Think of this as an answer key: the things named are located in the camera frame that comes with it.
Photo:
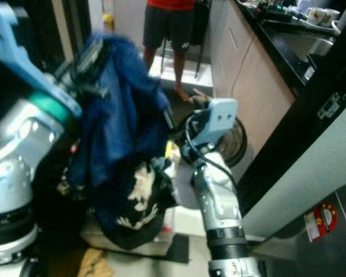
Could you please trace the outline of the yellow rag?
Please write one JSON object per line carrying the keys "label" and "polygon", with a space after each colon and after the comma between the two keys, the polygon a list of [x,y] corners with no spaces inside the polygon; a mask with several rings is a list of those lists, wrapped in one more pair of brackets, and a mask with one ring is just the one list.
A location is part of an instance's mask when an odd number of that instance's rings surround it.
{"label": "yellow rag", "polygon": [[115,270],[109,266],[102,249],[88,248],[84,251],[77,277],[113,277]]}

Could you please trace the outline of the black floral print garment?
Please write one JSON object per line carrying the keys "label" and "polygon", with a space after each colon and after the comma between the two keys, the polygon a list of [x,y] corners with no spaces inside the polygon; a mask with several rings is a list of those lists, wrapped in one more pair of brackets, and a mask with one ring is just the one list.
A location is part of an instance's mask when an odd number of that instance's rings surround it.
{"label": "black floral print garment", "polygon": [[170,167],[170,156],[140,163],[128,179],[133,187],[118,205],[120,211],[113,218],[112,226],[99,221],[96,208],[88,210],[84,224],[97,222],[105,237],[125,250],[150,242],[163,231],[164,225],[171,231],[171,218],[166,211],[176,206],[176,200],[171,182],[174,173],[165,172]]}

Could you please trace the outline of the dark blue garment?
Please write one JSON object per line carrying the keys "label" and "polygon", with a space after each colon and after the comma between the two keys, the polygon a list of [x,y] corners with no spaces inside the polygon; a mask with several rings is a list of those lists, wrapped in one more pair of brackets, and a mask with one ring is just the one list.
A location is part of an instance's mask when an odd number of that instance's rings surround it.
{"label": "dark blue garment", "polygon": [[149,76],[136,45],[126,37],[97,33],[110,54],[97,79],[97,93],[86,96],[77,151],[67,179],[81,185],[91,208],[103,225],[112,226],[133,185],[128,179],[143,162],[162,158],[168,140],[165,110],[170,108],[160,84]]}

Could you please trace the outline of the person in red shirt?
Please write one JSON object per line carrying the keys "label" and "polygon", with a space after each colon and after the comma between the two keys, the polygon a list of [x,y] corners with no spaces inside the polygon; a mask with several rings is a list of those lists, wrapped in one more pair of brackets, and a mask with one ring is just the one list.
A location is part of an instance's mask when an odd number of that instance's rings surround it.
{"label": "person in red shirt", "polygon": [[146,68],[151,69],[163,40],[170,40],[174,51],[175,92],[184,102],[191,100],[183,87],[183,71],[192,36],[194,6],[194,0],[146,0],[144,15],[143,59]]}

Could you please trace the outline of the beige laundry box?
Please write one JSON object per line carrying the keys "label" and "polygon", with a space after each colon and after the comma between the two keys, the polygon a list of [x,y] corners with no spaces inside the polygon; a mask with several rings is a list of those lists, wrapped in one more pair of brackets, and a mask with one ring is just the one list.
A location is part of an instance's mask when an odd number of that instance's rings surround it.
{"label": "beige laundry box", "polygon": [[168,252],[168,249],[173,243],[173,238],[175,237],[175,234],[167,230],[167,227],[167,225],[163,225],[163,230],[159,232],[153,240],[131,250],[125,250],[105,237],[97,222],[86,223],[81,229],[80,236],[86,243],[89,243],[92,248],[109,250],[111,252],[126,255],[163,257]]}

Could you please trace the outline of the steel sink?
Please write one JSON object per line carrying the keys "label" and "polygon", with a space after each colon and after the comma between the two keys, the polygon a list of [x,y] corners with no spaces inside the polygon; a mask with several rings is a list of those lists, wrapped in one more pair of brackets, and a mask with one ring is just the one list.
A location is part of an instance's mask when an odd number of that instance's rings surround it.
{"label": "steel sink", "polygon": [[307,84],[315,74],[317,64],[326,56],[336,40],[321,35],[277,31],[271,39],[302,84]]}

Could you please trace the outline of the white printed cup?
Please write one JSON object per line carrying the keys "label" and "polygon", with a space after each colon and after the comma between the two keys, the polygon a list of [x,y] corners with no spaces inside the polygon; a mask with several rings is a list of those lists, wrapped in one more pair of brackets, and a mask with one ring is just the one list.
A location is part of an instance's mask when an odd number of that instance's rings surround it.
{"label": "white printed cup", "polygon": [[339,11],[333,9],[310,7],[306,10],[306,21],[308,24],[330,27],[332,21],[336,20],[337,16],[340,14]]}

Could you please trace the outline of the red energy label sticker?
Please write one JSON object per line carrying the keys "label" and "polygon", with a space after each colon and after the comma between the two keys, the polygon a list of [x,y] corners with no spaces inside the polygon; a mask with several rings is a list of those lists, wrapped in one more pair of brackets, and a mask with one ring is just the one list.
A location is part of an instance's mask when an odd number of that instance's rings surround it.
{"label": "red energy label sticker", "polygon": [[304,214],[304,223],[310,242],[334,232],[337,224],[336,206],[324,201]]}

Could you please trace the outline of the black floor mat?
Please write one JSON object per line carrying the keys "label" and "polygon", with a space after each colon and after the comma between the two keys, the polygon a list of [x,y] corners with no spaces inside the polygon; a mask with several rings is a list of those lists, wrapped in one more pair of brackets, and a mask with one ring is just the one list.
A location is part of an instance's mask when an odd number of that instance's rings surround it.
{"label": "black floor mat", "polygon": [[130,250],[129,253],[133,256],[188,264],[189,249],[189,238],[175,233],[170,238],[155,238],[152,242]]}

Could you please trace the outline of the grey washing machine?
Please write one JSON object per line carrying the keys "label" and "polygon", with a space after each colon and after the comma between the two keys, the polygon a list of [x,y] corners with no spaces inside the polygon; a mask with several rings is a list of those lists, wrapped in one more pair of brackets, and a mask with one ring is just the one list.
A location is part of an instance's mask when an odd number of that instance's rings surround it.
{"label": "grey washing machine", "polygon": [[[334,232],[310,242],[304,214],[328,201]],[[346,104],[344,111],[245,216],[261,239],[253,256],[263,277],[346,277]]]}

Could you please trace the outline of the white plastic container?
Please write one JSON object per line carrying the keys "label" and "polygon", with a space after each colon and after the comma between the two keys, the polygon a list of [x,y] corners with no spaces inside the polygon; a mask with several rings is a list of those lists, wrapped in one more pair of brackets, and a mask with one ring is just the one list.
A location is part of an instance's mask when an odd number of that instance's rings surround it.
{"label": "white plastic container", "polygon": [[166,173],[174,175],[171,182],[175,187],[173,197],[178,205],[173,207],[173,232],[194,237],[204,237],[205,229],[200,212],[194,187],[191,184],[193,176],[192,168],[181,158],[180,155],[170,156],[171,167],[165,170]]}

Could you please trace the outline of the yellow bottle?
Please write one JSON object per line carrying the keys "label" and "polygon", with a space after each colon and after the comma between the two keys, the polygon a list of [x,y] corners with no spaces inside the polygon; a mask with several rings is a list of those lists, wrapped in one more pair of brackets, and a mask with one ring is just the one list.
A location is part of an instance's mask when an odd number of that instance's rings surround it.
{"label": "yellow bottle", "polygon": [[104,13],[102,23],[104,32],[113,33],[115,31],[115,16],[112,13]]}

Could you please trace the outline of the black floor fan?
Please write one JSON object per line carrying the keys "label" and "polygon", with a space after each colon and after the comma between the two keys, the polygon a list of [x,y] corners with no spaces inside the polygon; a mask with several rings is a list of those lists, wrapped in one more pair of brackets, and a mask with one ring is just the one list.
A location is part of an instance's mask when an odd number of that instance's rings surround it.
{"label": "black floor fan", "polygon": [[[200,119],[200,122],[203,130],[205,122],[202,119]],[[233,126],[209,148],[220,153],[229,168],[234,168],[240,163],[247,150],[247,133],[240,119],[236,118]]]}

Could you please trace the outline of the brown kitchen cabinet black counter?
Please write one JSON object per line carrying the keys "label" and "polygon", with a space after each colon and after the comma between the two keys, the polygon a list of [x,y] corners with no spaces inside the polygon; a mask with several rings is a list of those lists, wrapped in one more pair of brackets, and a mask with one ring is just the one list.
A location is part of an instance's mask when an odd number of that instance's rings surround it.
{"label": "brown kitchen cabinet black counter", "polygon": [[271,37],[277,31],[336,38],[299,24],[257,20],[250,5],[258,0],[208,2],[212,5],[208,48],[213,92],[217,97],[237,100],[237,117],[247,133],[244,158],[232,168],[241,177],[307,85],[299,80]]}

